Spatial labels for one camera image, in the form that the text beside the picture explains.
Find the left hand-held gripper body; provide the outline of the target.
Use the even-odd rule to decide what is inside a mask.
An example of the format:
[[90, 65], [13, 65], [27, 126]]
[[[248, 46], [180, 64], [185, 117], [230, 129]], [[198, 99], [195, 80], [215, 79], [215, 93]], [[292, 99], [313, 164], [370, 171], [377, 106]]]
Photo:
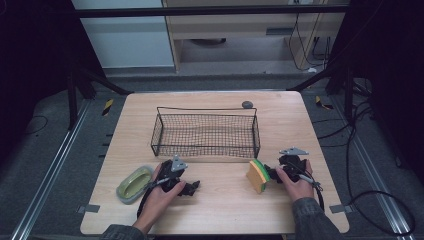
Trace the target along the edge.
[[161, 170], [159, 172], [159, 179], [165, 179], [165, 182], [161, 183], [162, 190], [168, 192], [180, 182], [179, 178], [184, 173], [188, 165], [175, 155], [172, 159], [162, 163]]

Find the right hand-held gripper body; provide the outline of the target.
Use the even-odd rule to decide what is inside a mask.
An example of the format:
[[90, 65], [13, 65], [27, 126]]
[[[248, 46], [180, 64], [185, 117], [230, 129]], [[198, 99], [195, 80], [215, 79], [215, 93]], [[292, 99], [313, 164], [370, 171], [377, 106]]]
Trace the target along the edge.
[[305, 154], [305, 151], [292, 147], [281, 150], [280, 154], [279, 165], [291, 181], [297, 182], [300, 179], [307, 179], [306, 160], [300, 159], [300, 155]]

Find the yellow and green sponge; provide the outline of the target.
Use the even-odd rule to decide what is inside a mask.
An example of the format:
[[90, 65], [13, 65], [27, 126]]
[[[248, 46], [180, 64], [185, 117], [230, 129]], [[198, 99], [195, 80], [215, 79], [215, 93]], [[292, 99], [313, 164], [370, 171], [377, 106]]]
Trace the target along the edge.
[[266, 184], [270, 181], [270, 176], [264, 165], [257, 159], [249, 162], [249, 170], [246, 173], [246, 177], [258, 194], [266, 189]]

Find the green soap dish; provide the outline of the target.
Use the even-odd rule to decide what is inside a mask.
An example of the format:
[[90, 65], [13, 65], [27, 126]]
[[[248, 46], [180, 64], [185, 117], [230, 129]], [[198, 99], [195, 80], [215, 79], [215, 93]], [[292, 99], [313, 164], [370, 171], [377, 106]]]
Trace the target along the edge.
[[135, 202], [144, 192], [153, 176], [150, 166], [141, 166], [127, 176], [116, 188], [117, 198], [124, 204]]

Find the black wire mesh basket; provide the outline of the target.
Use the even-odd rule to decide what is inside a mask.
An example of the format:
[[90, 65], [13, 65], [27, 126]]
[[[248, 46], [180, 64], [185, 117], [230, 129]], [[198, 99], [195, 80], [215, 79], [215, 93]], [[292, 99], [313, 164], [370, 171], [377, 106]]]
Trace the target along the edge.
[[155, 156], [256, 158], [257, 109], [158, 107], [150, 145]]

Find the person's left hand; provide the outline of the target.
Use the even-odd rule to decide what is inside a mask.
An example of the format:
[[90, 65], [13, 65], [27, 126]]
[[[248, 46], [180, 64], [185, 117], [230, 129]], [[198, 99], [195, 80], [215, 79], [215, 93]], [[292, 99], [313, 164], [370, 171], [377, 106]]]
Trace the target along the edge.
[[147, 197], [140, 216], [143, 218], [158, 219], [172, 201], [183, 191], [185, 184], [186, 182], [181, 180], [168, 192], [164, 192], [160, 186], [155, 187]]

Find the person's right hand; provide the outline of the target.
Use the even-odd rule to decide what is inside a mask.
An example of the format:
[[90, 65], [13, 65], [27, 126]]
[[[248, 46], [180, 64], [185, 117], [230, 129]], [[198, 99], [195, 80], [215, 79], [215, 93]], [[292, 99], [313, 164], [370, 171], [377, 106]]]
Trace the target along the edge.
[[276, 168], [277, 175], [282, 180], [285, 190], [292, 202], [296, 202], [302, 198], [313, 198], [314, 189], [311, 183], [303, 179], [293, 182], [282, 167]]

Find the yellow and black tape strip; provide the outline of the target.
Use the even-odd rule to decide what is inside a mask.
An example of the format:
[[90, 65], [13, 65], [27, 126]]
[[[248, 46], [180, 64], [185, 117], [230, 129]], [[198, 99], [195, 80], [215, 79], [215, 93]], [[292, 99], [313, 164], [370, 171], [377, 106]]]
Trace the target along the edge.
[[108, 99], [106, 101], [105, 106], [104, 106], [103, 111], [102, 111], [102, 116], [108, 115], [108, 113], [110, 112], [110, 109], [113, 105], [113, 102], [114, 102], [114, 99]]
[[319, 96], [315, 96], [315, 104], [327, 110], [334, 109], [334, 107], [331, 104], [324, 104]]

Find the black metal stand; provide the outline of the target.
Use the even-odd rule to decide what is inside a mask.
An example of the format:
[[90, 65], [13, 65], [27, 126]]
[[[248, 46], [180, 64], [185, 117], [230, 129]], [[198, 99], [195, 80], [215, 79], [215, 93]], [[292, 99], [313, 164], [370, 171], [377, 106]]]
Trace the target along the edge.
[[316, 82], [329, 78], [326, 85], [326, 92], [336, 94], [341, 88], [344, 88], [344, 115], [349, 122], [353, 121], [353, 68], [349, 64], [331, 63], [326, 69], [315, 74], [308, 80], [294, 87], [288, 88], [288, 91], [301, 92]]
[[76, 92], [80, 91], [85, 99], [93, 99], [96, 96], [96, 91], [91, 85], [92, 81], [97, 82], [120, 95], [132, 94], [132, 91], [125, 90], [113, 84], [106, 77], [102, 77], [86, 68], [80, 67], [79, 65], [73, 65], [67, 73], [69, 130], [72, 130], [76, 126], [78, 120]]

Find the dark curtain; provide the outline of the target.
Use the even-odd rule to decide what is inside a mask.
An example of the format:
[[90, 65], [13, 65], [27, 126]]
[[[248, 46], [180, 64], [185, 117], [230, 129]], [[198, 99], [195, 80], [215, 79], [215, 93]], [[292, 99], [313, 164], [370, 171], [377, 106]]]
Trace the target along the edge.
[[350, 0], [331, 61], [371, 81], [389, 139], [424, 184], [424, 0]]
[[66, 89], [65, 67], [36, 15], [73, 8], [72, 0], [0, 0], [0, 165], [21, 141], [35, 105]]

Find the white cabinet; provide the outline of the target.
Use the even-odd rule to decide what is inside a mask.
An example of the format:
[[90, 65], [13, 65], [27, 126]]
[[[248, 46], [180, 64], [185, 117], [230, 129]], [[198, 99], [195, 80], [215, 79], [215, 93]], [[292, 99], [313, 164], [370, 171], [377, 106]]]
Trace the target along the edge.
[[[161, 8], [161, 0], [72, 0], [76, 10]], [[173, 67], [164, 17], [83, 18], [104, 69]]]

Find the light wooden desk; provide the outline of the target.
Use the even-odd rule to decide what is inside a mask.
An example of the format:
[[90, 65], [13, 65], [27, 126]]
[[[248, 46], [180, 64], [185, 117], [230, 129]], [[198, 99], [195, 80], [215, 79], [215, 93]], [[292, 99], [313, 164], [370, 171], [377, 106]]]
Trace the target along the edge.
[[[336, 5], [349, 0], [161, 0], [165, 7]], [[297, 67], [304, 67], [316, 38], [335, 37], [342, 13], [168, 16], [173, 60], [180, 66], [182, 46], [190, 39], [283, 36]]]

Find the black horizontal bar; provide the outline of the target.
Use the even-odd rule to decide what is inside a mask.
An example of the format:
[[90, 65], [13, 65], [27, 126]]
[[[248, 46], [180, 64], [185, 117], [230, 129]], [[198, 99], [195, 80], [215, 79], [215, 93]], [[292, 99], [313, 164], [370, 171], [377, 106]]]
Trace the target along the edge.
[[80, 18], [201, 16], [243, 14], [342, 13], [350, 8], [336, 5], [259, 5], [259, 6], [200, 6], [131, 9], [86, 9], [72, 12]]

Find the metal floor rail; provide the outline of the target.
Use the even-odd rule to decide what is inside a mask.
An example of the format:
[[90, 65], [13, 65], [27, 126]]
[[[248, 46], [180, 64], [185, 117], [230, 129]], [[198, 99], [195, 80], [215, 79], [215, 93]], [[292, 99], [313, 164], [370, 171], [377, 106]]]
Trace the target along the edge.
[[[390, 194], [380, 174], [376, 170], [375, 166], [370, 160], [370, 157], [365, 150], [363, 142], [356, 134], [356, 114], [353, 113], [353, 121], [349, 122], [342, 109], [342, 103], [335, 97], [331, 97], [334, 103], [334, 108], [338, 114], [342, 117], [342, 121], [346, 124], [348, 132], [348, 140], [346, 144], [346, 181], [350, 201], [348, 206], [360, 214], [370, 225], [379, 229], [386, 234], [394, 236], [397, 240], [416, 240], [413, 234], [416, 221], [413, 214], [409, 211], [409, 208], [404, 203], [398, 200], [394, 195]], [[350, 151], [354, 150], [356, 159], [361, 164], [364, 174], [371, 186], [370, 190], [363, 191], [361, 193], [354, 194], [351, 187], [351, 176], [350, 173]], [[389, 229], [385, 229], [382, 226], [371, 221], [365, 214], [365, 211], [359, 207], [359, 201], [363, 197], [371, 196], [377, 199], [380, 208], [382, 209], [384, 216], [386, 217]]]
[[56, 179], [65, 163], [67, 156], [78, 136], [80, 129], [86, 119], [87, 111], [90, 108], [91, 100], [83, 100], [81, 108], [78, 110], [77, 120], [73, 127], [67, 131], [59, 149], [56, 152], [44, 178], [39, 185], [25, 214], [15, 227], [10, 240], [27, 240], [38, 216], [45, 205], [45, 202], [54, 186]]

